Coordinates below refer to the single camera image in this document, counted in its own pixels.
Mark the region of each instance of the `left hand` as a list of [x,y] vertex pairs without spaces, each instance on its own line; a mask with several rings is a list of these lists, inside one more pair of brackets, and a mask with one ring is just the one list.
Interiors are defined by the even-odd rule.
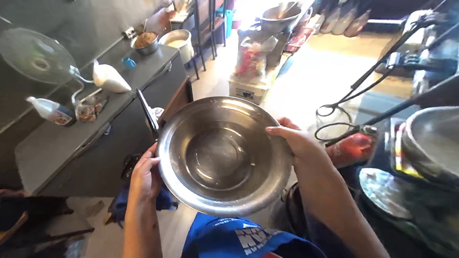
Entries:
[[150,147],[134,167],[129,188],[128,210],[133,206],[144,203],[155,203],[161,189],[162,179],[159,174],[159,157],[156,153],[156,143]]

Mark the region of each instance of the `countertop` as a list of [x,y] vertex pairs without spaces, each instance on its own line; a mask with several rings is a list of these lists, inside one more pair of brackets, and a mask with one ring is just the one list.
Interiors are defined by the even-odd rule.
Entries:
[[[175,48],[159,45],[150,56],[140,56],[129,46],[128,40],[122,40],[99,58],[100,64],[109,64],[121,74],[131,86],[129,92],[116,94],[106,92],[109,101],[94,122],[76,122],[70,127],[63,127],[45,122],[34,130],[15,148],[16,164],[24,190],[34,195],[54,178],[73,158],[74,153],[94,137],[107,123],[112,121],[129,103],[136,98],[136,89],[143,90],[167,63],[179,55]],[[134,69],[126,69],[121,59],[130,56],[135,62]],[[91,74],[92,66],[82,71]],[[83,98],[97,89],[85,85]]]

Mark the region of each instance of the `gray cabinet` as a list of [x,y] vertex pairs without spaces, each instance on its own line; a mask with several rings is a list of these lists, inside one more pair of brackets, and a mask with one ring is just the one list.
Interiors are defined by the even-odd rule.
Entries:
[[[151,107],[166,109],[184,87],[186,75],[180,57],[164,68],[143,90]],[[153,144],[139,99],[135,98],[99,132],[38,195],[115,196],[120,191],[126,157],[142,153]]]

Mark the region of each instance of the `cabinet handle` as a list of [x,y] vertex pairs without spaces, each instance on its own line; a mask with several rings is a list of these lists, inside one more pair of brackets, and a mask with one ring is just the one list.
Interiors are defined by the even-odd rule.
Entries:
[[151,82],[153,82],[154,80],[158,79],[159,77],[163,76],[166,72],[170,72],[172,70],[172,61],[169,61],[166,66],[162,69],[162,71],[160,73],[158,73],[158,75],[156,75],[155,77],[151,78],[149,81],[148,81],[148,84],[150,84]]
[[95,133],[92,137],[87,139],[82,145],[80,145],[75,152],[73,153],[72,158],[76,158],[78,156],[81,156],[85,151],[87,151],[94,143],[102,137],[102,135],[107,135],[110,133],[110,129],[112,126],[110,123],[104,124],[97,133]]

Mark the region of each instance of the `tiled floor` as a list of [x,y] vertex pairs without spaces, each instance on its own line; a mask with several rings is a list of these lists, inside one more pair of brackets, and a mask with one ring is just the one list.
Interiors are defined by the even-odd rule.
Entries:
[[[269,91],[261,106],[275,118],[291,117],[301,128],[314,130],[323,121],[317,121],[315,110],[317,107],[339,100],[349,91],[349,86],[365,72],[380,55],[381,49],[390,40],[388,36],[363,35],[356,38],[344,36],[318,35],[311,38],[308,45],[303,46],[293,57],[294,65],[289,72],[280,76]],[[192,77],[194,98],[228,95],[227,78],[234,70],[237,56],[237,34],[227,40],[227,47],[218,48],[218,57],[212,60],[210,49],[206,51],[206,67],[204,72],[200,66],[200,80],[196,80],[193,68],[187,70]],[[378,75],[372,75],[365,85],[376,80]],[[382,84],[374,90],[393,93],[399,97],[408,97],[410,92],[409,81],[401,80],[397,86]],[[345,105],[351,111],[357,110],[359,98]],[[334,116],[329,120],[344,119]],[[328,136],[342,133],[343,128],[333,128],[325,132]],[[295,176],[289,181],[291,185]],[[110,198],[70,198],[69,205],[77,212],[84,213],[86,206],[99,200],[105,204],[103,210],[88,221],[95,227],[89,237],[86,250],[87,258],[120,257],[123,249],[123,230],[116,224],[104,226],[103,219]],[[255,223],[269,226],[272,206],[258,213],[248,216]],[[180,257],[183,243],[196,211],[181,204],[177,211],[159,212],[159,226],[162,239],[162,252],[165,258]]]

